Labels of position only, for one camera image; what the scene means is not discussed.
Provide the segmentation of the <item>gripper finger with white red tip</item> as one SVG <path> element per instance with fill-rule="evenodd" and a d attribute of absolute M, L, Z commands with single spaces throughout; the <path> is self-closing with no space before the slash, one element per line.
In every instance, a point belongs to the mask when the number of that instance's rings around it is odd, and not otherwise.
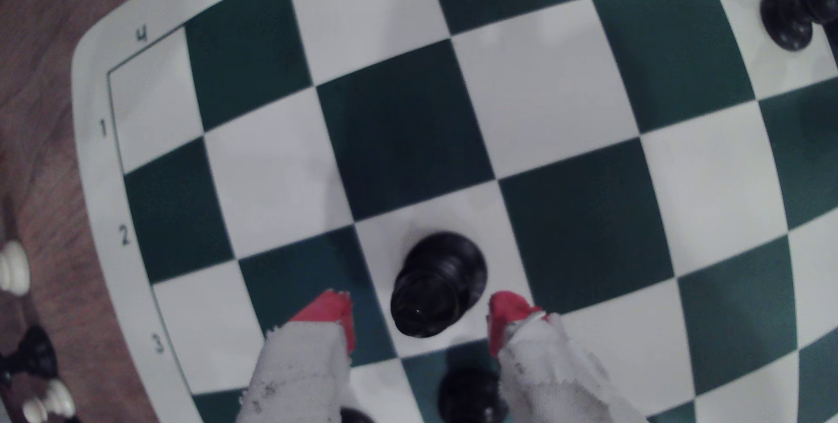
<path fill-rule="evenodd" d="M 341 422 L 354 350 L 350 293 L 324 290 L 267 332 L 236 422 Z"/>
<path fill-rule="evenodd" d="M 560 314 L 513 291 L 489 299 L 488 347 L 514 422 L 647 422 Z"/>

